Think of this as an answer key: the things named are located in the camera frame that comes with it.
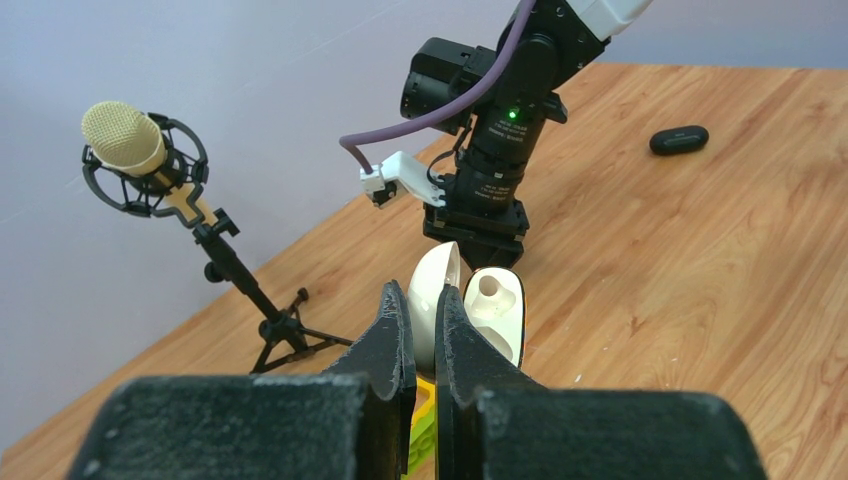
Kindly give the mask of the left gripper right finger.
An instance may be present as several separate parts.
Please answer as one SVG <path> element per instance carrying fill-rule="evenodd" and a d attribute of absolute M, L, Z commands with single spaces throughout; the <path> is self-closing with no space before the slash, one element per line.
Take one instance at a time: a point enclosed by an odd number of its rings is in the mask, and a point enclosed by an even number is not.
<path fill-rule="evenodd" d="M 445 286 L 436 315 L 440 479 L 764 479 L 740 416 L 706 392 L 545 387 L 471 325 Z"/>

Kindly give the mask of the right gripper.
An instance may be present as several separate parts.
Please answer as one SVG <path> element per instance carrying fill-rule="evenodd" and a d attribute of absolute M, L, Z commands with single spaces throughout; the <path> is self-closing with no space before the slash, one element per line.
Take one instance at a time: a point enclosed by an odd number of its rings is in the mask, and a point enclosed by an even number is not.
<path fill-rule="evenodd" d="M 440 243 L 456 242 L 472 269 L 512 268 L 523 256 L 529 220 L 521 201 L 502 213 L 477 215 L 455 208 L 424 206 L 423 234 Z"/>

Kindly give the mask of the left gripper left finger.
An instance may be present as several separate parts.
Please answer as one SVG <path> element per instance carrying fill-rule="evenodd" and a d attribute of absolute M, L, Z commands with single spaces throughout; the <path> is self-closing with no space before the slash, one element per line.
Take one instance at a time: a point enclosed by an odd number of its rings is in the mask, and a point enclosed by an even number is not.
<path fill-rule="evenodd" d="M 398 479 L 416 403 L 411 316 L 396 281 L 317 374 L 132 379 L 103 403 L 71 479 Z"/>

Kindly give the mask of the white earbud case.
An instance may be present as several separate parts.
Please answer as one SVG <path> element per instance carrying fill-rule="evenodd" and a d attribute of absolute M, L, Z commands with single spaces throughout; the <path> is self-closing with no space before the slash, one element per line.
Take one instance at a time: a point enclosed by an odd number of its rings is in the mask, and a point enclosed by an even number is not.
<path fill-rule="evenodd" d="M 442 243 L 418 262 L 407 289 L 417 372 L 435 379 L 436 306 L 444 286 L 458 287 L 462 258 L 458 243 Z M 460 294 L 471 325 L 516 367 L 524 357 L 526 291 L 517 273 L 504 267 L 475 270 Z"/>

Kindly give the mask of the black earbud charging case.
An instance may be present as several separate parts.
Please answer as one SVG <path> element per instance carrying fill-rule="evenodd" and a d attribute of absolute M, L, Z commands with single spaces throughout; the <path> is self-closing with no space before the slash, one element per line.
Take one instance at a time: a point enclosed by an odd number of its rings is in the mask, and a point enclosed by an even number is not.
<path fill-rule="evenodd" d="M 703 149 L 709 138 L 709 131 L 700 125 L 674 127 L 653 134 L 649 149 L 659 156 L 687 154 Z"/>

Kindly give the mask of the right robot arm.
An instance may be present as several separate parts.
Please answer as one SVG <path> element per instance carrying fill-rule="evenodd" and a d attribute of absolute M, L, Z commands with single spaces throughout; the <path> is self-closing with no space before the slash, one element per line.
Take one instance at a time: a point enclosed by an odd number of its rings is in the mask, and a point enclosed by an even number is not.
<path fill-rule="evenodd" d="M 600 56 L 647 8 L 646 1 L 537 1 L 516 47 L 503 33 L 496 49 L 446 39 L 427 40 L 411 60 L 400 113 L 420 118 L 481 84 L 502 55 L 504 71 L 468 107 L 435 123 L 457 138 L 452 174 L 424 178 L 439 188 L 425 209 L 423 232 L 454 241 L 473 270 L 514 266 L 524 253 L 529 220 L 516 191 L 546 121 L 563 124 L 567 109 L 556 90 Z"/>

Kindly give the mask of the yellow green triangle toy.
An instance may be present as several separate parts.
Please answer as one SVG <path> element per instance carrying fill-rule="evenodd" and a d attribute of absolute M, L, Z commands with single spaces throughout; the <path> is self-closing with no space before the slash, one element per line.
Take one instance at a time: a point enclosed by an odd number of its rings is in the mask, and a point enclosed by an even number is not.
<path fill-rule="evenodd" d="M 424 379 L 417 379 L 416 404 L 411 420 L 407 472 L 401 476 L 409 479 L 418 468 L 435 452 L 436 386 Z"/>

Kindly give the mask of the black tripod stand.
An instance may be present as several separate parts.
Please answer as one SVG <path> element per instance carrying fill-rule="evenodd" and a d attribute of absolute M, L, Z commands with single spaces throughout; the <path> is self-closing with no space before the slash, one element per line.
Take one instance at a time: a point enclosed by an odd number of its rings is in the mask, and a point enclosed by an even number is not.
<path fill-rule="evenodd" d="M 264 346 L 251 369 L 253 374 L 268 373 L 333 346 L 353 345 L 349 339 L 304 326 L 300 306 L 310 298 L 305 288 L 297 291 L 287 307 L 277 308 L 224 238 L 226 234 L 234 237 L 239 233 L 238 227 L 222 209 L 214 211 L 193 227 L 195 243 L 209 257 L 204 267 L 206 280 L 211 283 L 231 283 L 263 315 L 263 320 L 258 325 L 258 334 L 264 341 Z"/>

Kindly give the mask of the cream microphone in shockmount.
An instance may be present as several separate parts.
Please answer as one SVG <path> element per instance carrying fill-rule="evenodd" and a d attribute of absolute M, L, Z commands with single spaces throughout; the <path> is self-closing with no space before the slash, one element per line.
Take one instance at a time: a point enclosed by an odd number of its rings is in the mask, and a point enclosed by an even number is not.
<path fill-rule="evenodd" d="M 104 101 L 86 111 L 81 131 L 83 176 L 107 205 L 140 217 L 175 215 L 189 229 L 218 222 L 201 198 L 205 147 L 183 123 Z"/>

